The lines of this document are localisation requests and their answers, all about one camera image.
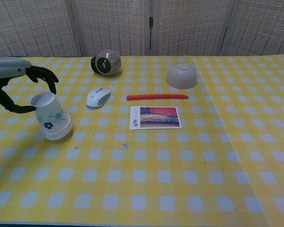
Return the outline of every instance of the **picture card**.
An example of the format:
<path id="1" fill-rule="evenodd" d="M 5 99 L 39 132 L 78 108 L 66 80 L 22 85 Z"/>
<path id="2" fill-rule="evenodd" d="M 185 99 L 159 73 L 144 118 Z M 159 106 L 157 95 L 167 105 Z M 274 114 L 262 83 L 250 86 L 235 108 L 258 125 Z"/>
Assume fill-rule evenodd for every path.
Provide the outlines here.
<path id="1" fill-rule="evenodd" d="M 176 107 L 131 106 L 129 129 L 181 129 Z"/>

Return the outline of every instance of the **woven screen panel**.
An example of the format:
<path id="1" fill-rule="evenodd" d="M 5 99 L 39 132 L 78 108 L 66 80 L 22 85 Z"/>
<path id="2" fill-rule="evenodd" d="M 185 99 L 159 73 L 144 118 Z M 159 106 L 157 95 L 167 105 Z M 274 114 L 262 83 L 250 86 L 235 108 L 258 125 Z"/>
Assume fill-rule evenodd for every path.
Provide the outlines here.
<path id="1" fill-rule="evenodd" d="M 75 7 L 87 56 L 103 49 L 144 54 L 144 1 L 76 0 Z"/>
<path id="2" fill-rule="evenodd" d="M 241 0 L 225 55 L 284 53 L 284 0 Z"/>
<path id="3" fill-rule="evenodd" d="M 159 0 L 157 55 L 214 55 L 233 0 Z"/>
<path id="4" fill-rule="evenodd" d="M 0 56 L 78 56 L 63 0 L 0 0 Z"/>

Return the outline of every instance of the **wireless mouse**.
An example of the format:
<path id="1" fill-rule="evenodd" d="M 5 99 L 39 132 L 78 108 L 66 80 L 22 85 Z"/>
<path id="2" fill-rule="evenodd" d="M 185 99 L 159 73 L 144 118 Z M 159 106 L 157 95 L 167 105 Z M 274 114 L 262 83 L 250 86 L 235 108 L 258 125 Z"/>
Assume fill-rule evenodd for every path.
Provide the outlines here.
<path id="1" fill-rule="evenodd" d="M 103 106 L 110 97 L 110 91 L 106 88 L 97 88 L 89 92 L 85 104 L 89 107 Z"/>

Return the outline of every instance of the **black lid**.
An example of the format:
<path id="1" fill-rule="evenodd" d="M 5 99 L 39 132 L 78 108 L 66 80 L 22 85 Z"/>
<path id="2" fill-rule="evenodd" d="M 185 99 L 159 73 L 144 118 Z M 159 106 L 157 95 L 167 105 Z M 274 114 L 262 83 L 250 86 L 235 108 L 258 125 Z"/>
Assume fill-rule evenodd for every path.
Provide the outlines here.
<path id="1" fill-rule="evenodd" d="M 100 73 L 96 68 L 96 57 L 93 57 L 90 61 L 91 68 L 95 73 Z"/>

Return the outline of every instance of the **red stick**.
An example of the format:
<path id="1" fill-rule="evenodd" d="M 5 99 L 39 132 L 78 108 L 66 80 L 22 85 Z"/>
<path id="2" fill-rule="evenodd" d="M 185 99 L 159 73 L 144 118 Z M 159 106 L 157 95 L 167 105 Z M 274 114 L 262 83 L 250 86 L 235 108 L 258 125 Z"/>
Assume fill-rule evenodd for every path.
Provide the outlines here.
<path id="1" fill-rule="evenodd" d="M 189 98 L 186 95 L 180 94 L 153 94 L 153 95 L 135 95 L 135 96 L 126 96 L 126 100 L 143 100 L 143 99 L 167 99 L 167 98 L 176 98 L 176 99 L 186 99 Z"/>

